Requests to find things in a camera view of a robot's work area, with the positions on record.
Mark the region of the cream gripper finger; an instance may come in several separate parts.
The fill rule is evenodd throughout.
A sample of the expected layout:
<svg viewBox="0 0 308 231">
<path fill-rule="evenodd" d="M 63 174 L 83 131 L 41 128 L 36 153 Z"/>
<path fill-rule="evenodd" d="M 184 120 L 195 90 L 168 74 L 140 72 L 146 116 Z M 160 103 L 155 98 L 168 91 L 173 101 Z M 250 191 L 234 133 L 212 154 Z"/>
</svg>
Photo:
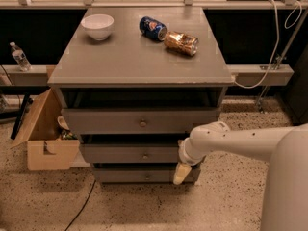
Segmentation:
<svg viewBox="0 0 308 231">
<path fill-rule="evenodd" d="M 178 163 L 173 176 L 173 183 L 175 185 L 180 185 L 184 182 L 186 177 L 190 174 L 192 168 L 184 163 Z"/>
</svg>

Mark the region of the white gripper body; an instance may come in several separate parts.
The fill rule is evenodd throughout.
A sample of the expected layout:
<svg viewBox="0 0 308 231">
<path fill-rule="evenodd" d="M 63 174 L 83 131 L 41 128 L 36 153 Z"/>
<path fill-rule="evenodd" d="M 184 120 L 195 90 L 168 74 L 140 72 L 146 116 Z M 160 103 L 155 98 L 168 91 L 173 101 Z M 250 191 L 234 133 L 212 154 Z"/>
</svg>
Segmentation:
<svg viewBox="0 0 308 231">
<path fill-rule="evenodd" d="M 178 154 L 180 162 L 190 166 L 197 165 L 206 156 L 204 151 L 193 146 L 189 138 L 186 138 L 180 142 Z"/>
</svg>

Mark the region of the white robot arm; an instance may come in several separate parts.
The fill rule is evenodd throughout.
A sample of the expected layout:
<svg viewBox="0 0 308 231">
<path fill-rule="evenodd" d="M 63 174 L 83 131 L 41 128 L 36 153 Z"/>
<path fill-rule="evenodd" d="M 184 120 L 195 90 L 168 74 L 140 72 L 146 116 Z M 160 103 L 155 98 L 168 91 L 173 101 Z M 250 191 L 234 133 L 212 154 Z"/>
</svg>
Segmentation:
<svg viewBox="0 0 308 231">
<path fill-rule="evenodd" d="M 308 231 L 308 124 L 238 131 L 221 121 L 197 126 L 180 142 L 173 183 L 214 151 L 269 163 L 260 231 Z"/>
</svg>

